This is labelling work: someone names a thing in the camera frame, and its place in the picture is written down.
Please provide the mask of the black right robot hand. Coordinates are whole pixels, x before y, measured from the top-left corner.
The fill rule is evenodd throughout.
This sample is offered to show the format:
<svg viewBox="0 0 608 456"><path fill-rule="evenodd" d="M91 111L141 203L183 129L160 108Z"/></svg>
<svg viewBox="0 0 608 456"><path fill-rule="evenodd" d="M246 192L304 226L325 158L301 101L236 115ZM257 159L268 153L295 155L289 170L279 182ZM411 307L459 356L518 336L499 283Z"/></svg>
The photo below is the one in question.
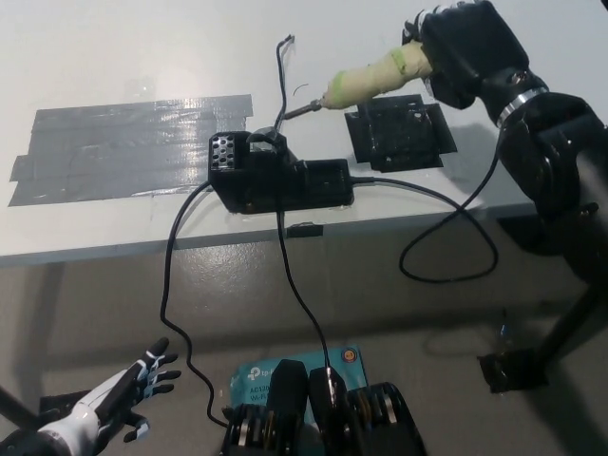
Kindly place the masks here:
<svg viewBox="0 0 608 456"><path fill-rule="evenodd" d="M521 43L489 1L421 10L404 24L402 42L412 41L431 66L429 93L457 109L479 99L496 117L516 97L512 75L529 69Z"/></svg>

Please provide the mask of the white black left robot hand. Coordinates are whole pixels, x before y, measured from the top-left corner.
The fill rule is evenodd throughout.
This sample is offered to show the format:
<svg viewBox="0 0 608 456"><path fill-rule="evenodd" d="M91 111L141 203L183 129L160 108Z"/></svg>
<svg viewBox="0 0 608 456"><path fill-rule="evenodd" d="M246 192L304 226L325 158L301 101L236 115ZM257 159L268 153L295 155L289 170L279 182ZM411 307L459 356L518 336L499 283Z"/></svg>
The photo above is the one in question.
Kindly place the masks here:
<svg viewBox="0 0 608 456"><path fill-rule="evenodd" d="M165 365L177 360L166 352L169 340L159 339L130 367L103 381L79 399L64 418L38 430L61 455L97 455L124 427L123 440L141 440L150 431L146 418L133 411L140 402L173 390L178 370Z"/></svg>

